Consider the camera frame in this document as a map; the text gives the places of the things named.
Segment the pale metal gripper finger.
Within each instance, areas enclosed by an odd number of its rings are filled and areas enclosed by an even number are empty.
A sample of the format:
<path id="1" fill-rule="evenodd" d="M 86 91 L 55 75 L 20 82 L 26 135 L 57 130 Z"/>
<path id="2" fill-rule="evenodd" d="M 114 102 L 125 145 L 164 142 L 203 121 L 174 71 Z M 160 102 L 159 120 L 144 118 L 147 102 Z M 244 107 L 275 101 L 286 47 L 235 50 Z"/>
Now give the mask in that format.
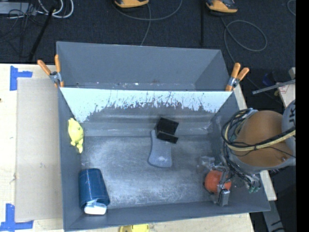
<path id="1" fill-rule="evenodd" d="M 199 172 L 200 173 L 206 173 L 212 170 L 215 166 L 215 158 L 214 157 L 208 157 L 208 156 L 202 156 L 199 159 Z"/>
<path id="2" fill-rule="evenodd" d="M 228 205 L 230 190 L 222 189 L 217 194 L 212 195 L 213 202 L 219 206 Z"/>

